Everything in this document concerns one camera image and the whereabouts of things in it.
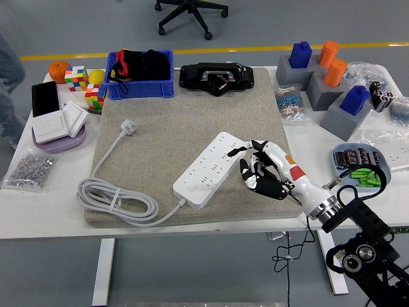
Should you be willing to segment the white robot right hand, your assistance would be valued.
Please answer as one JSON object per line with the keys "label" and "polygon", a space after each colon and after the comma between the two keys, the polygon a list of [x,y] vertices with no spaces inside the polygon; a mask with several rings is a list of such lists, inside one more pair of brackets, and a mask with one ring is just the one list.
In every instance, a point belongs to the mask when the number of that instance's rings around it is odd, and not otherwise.
{"label": "white robot right hand", "polygon": [[255,149],[251,164],[240,159],[240,173],[248,189],[263,196],[283,200],[288,195],[298,201],[311,219],[326,220],[337,211],[334,194],[312,183],[300,166],[271,141],[251,140],[228,153]]}

